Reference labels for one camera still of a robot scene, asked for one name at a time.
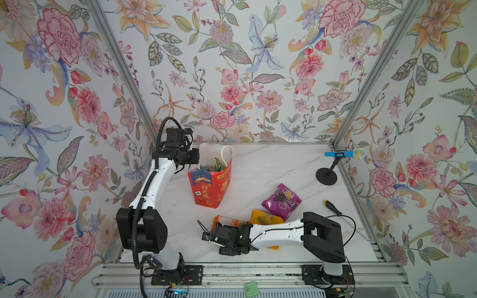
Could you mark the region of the red paper gift bag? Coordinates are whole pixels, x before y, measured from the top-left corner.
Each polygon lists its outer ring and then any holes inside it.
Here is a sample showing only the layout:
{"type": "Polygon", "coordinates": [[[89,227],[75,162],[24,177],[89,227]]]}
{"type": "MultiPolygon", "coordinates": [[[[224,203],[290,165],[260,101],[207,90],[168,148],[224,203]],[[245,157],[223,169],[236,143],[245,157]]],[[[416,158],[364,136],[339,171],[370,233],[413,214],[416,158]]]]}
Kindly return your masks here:
{"type": "Polygon", "coordinates": [[[188,177],[195,204],[216,209],[223,200],[232,178],[230,145],[203,143],[198,146],[199,163],[190,166],[188,177]]]}

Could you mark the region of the purple grape candy bag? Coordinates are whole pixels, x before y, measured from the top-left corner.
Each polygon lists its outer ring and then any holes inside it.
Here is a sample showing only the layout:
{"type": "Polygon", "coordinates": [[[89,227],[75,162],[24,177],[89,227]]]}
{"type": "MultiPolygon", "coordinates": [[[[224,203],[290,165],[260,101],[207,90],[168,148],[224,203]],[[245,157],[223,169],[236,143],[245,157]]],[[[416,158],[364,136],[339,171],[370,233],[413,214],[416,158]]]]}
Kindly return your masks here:
{"type": "Polygon", "coordinates": [[[302,200],[295,192],[290,190],[284,184],[280,184],[274,193],[262,202],[262,207],[272,215],[280,217],[286,221],[301,203],[302,200]]]}

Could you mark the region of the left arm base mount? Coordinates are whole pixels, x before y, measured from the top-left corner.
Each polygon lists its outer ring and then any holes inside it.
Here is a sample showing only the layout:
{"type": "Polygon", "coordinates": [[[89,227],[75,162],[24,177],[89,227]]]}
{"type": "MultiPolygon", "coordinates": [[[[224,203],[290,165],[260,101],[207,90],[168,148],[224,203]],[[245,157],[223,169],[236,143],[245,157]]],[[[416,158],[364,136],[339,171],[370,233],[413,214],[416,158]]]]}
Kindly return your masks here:
{"type": "Polygon", "coordinates": [[[155,269],[152,275],[151,285],[153,286],[200,286],[203,278],[203,265],[183,265],[174,270],[155,269]]]}

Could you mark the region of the orange snack packet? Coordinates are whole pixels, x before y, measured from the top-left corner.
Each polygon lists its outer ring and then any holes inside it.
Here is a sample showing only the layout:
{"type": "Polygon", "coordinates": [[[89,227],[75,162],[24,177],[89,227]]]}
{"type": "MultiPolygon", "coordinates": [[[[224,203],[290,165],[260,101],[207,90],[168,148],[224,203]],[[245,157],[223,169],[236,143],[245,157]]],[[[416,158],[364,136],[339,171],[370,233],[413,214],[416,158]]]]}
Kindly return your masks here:
{"type": "Polygon", "coordinates": [[[248,224],[247,221],[232,219],[230,217],[225,217],[225,216],[216,216],[213,220],[212,228],[215,228],[215,226],[217,226],[218,223],[220,223],[221,225],[227,225],[231,227],[241,227],[245,224],[248,224]]]}

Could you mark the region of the yellow candy bag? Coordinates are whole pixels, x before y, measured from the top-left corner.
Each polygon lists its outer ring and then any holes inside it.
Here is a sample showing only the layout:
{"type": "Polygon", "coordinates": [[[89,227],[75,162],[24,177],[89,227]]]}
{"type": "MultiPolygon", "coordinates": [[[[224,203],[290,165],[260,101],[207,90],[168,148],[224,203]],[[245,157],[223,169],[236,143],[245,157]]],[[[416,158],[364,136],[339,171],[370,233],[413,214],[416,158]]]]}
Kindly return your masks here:
{"type": "Polygon", "coordinates": [[[250,220],[248,222],[250,224],[257,224],[257,225],[275,225],[275,224],[283,224],[284,220],[281,217],[267,214],[266,212],[263,212],[263,211],[253,210],[250,216],[250,220]]]}

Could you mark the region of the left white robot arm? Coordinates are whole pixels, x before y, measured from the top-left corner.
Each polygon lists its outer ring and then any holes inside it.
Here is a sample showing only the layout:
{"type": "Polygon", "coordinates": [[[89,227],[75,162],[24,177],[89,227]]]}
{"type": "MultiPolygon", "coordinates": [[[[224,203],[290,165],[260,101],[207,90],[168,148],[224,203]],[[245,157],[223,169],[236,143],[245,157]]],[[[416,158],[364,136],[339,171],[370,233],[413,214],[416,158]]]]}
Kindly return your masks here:
{"type": "Polygon", "coordinates": [[[166,140],[157,145],[139,194],[116,214],[123,249],[133,253],[136,268],[141,267],[139,255],[148,256],[154,266],[165,271],[179,267],[181,254],[167,243],[168,229],[159,207],[173,175],[186,165],[198,163],[199,150],[193,148],[193,130],[166,129],[166,140]]]}

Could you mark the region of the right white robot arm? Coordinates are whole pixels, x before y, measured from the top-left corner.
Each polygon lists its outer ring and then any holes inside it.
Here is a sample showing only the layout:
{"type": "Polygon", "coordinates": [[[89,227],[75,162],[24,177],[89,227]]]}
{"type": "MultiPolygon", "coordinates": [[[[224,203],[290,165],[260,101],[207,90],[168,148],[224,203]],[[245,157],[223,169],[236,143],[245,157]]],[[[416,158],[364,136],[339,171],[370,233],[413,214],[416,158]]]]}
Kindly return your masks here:
{"type": "Polygon", "coordinates": [[[219,246],[219,253],[230,257],[273,246],[303,247],[322,262],[326,275],[339,277],[347,258],[341,225],[332,218],[305,212],[301,219],[275,225],[232,227],[218,222],[212,230],[203,228],[201,239],[219,246]]]}

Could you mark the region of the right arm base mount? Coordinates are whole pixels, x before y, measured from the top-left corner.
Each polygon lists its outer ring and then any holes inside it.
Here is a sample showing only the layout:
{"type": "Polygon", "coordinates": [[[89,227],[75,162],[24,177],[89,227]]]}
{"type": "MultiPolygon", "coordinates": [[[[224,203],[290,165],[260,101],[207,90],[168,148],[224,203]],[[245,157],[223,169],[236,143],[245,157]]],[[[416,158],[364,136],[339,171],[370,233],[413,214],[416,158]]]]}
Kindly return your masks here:
{"type": "Polygon", "coordinates": [[[346,264],[309,264],[301,266],[302,278],[305,285],[330,288],[332,286],[351,286],[355,284],[355,277],[352,269],[346,264]],[[340,275],[333,275],[325,272],[325,267],[331,269],[341,269],[340,275]]]}

